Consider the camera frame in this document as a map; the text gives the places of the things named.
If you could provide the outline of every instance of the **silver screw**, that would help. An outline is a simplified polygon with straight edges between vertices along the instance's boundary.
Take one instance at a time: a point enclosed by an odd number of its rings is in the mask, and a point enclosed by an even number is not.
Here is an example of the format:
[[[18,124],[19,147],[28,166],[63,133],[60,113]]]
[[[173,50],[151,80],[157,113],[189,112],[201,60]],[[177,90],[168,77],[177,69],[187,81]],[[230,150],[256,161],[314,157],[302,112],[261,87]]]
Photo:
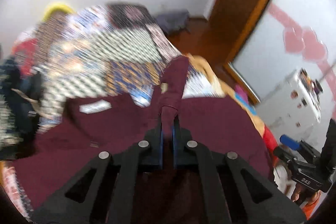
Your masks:
[[[237,153],[236,153],[236,152],[233,152],[233,151],[228,152],[226,155],[227,155],[227,157],[228,157],[229,159],[231,159],[231,160],[235,160],[236,158],[238,158]]]
[[[139,141],[138,145],[142,148],[149,146],[149,142],[147,141]]]
[[[98,157],[102,160],[107,159],[109,157],[109,153],[106,151],[102,151],[99,153]]]
[[[197,146],[197,142],[196,141],[188,141],[187,142],[187,146],[190,147],[190,148],[194,148]]]

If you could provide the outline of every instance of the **wooden trim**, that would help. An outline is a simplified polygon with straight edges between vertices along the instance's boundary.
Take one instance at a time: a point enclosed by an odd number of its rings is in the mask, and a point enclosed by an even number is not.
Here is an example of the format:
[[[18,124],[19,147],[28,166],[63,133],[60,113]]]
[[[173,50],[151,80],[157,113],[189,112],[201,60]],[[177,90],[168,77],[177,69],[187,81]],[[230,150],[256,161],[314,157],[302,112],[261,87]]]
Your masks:
[[[254,7],[250,17],[248,18],[244,29],[240,33],[237,40],[234,42],[233,47],[228,55],[228,57],[225,60],[224,68],[227,70],[227,72],[241,85],[244,87],[246,92],[248,93],[249,98],[252,100],[254,104],[259,103],[258,98],[253,94],[253,92],[250,90],[249,87],[245,85],[245,83],[241,80],[241,78],[232,70],[230,67],[231,61],[234,60],[238,52],[240,51],[241,47],[246,43],[249,35],[255,28],[257,22],[259,21],[259,18],[261,17],[263,11],[265,10],[269,0],[258,0],[257,5]]]

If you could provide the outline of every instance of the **bed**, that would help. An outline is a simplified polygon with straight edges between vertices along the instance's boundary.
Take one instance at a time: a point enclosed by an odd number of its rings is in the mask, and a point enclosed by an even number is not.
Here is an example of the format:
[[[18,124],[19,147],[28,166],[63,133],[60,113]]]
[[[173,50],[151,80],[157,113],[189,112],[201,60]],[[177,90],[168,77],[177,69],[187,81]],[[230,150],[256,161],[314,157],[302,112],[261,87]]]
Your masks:
[[[131,94],[136,104],[150,104],[152,87],[169,61],[181,55],[141,5],[117,3],[73,12],[53,8],[44,20],[20,34],[12,49],[23,77],[43,75],[38,134],[62,120],[67,98]],[[254,109],[220,81],[205,59],[189,55],[183,98],[233,98],[250,116],[266,144],[272,134]],[[1,162],[0,182],[20,213],[29,218],[29,197],[18,183],[10,162]]]

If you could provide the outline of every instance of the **blue handle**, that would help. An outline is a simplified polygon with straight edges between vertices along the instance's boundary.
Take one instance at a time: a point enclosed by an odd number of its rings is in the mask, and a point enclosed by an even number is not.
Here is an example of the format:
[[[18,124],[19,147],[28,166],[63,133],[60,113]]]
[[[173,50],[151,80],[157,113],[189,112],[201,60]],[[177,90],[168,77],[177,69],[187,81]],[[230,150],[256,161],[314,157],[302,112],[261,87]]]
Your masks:
[[[284,145],[287,145],[292,150],[299,150],[300,148],[300,144],[287,135],[282,135],[280,137],[280,142]]]

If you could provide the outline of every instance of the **maroon fabric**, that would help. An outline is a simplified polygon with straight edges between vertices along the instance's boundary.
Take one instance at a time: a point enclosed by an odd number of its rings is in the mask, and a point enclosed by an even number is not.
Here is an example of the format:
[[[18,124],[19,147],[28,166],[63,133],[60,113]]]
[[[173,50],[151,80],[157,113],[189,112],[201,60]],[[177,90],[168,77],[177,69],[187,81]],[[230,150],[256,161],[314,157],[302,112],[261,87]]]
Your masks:
[[[182,127],[193,139],[210,150],[236,151],[261,175],[273,179],[267,148],[248,114],[230,97],[189,98],[181,100],[189,61],[173,60],[165,69],[161,83],[168,90],[154,89],[151,106],[135,105],[129,94],[116,97],[68,100],[63,122],[38,136],[38,153],[13,164],[19,182],[31,199],[33,208],[64,185],[100,151],[122,152],[142,140],[154,128],[162,113],[164,131],[164,170],[140,174],[134,195],[133,223],[203,223],[200,179],[196,173],[176,171],[169,151],[171,126],[179,115]],[[79,112],[79,106],[104,99],[112,108],[93,114]],[[98,143],[99,148],[91,147]]]

